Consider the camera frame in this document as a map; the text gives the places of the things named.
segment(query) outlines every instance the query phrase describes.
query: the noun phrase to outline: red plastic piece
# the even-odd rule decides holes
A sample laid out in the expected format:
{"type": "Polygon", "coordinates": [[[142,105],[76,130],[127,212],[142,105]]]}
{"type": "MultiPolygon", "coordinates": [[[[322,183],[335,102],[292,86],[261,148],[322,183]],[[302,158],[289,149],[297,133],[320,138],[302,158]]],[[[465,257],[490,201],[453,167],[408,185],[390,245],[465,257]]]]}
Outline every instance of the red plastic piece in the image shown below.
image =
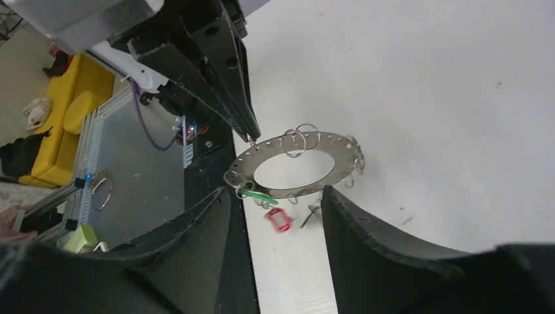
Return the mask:
{"type": "Polygon", "coordinates": [[[281,208],[273,208],[266,214],[266,218],[270,220],[272,226],[274,226],[274,230],[279,233],[286,232],[287,230],[291,229],[293,225],[293,221],[287,213],[281,208]]]}

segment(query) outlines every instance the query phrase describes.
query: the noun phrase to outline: black bag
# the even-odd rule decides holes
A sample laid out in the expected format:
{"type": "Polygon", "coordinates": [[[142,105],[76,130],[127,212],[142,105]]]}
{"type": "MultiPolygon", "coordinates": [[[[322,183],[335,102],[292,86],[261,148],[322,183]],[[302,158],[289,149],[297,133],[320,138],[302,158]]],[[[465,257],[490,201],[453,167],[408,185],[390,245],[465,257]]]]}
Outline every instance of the black bag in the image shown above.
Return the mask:
{"type": "Polygon", "coordinates": [[[43,138],[50,136],[51,129],[44,133],[17,139],[13,143],[0,147],[4,175],[14,178],[31,175],[43,138]]]}

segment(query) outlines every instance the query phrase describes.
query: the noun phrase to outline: yellow sofa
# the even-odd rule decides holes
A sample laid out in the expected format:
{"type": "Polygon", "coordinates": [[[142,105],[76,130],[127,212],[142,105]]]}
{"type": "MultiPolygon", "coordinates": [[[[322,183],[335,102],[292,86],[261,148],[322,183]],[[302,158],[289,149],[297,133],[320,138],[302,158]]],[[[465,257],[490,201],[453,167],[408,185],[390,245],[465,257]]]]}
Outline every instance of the yellow sofa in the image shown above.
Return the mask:
{"type": "Polygon", "coordinates": [[[73,57],[61,77],[52,78],[46,92],[52,111],[35,130],[50,129],[50,136],[41,143],[31,175],[20,177],[19,183],[54,188],[71,180],[82,121],[112,97],[113,86],[114,75],[82,54],[73,57]]]}

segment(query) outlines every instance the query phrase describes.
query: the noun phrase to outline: green object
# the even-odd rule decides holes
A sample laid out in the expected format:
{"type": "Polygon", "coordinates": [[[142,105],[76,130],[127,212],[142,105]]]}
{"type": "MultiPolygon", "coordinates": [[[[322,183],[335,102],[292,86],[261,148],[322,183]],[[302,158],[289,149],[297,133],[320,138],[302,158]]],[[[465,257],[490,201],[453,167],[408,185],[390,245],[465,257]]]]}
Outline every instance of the green object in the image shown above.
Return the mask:
{"type": "Polygon", "coordinates": [[[87,253],[94,249],[98,243],[96,234],[89,224],[81,224],[63,246],[63,249],[72,253],[87,253]]]}
{"type": "Polygon", "coordinates": [[[266,203],[272,204],[272,205],[277,205],[278,201],[274,200],[273,198],[266,196],[264,194],[261,193],[257,193],[257,192],[252,192],[252,191],[245,191],[243,192],[243,194],[245,194],[246,196],[250,196],[252,198],[258,198],[261,201],[265,201],[266,203]]]}

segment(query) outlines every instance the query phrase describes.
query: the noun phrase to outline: white tabletop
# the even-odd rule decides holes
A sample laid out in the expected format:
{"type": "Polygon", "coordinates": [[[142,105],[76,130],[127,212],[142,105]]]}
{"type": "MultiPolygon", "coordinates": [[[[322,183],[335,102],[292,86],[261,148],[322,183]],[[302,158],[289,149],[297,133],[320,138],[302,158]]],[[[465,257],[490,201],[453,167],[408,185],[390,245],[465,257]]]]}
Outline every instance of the white tabletop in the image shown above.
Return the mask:
{"type": "MultiPolygon", "coordinates": [[[[272,0],[247,21],[260,141],[301,123],[355,136],[367,170],[338,187],[433,243],[555,241],[550,2],[272,0]]],[[[260,179],[308,183],[324,157],[278,157],[260,179]]],[[[299,229],[314,198],[280,202],[296,218],[285,234],[245,201],[263,314],[337,311],[321,223],[299,229]]]]}

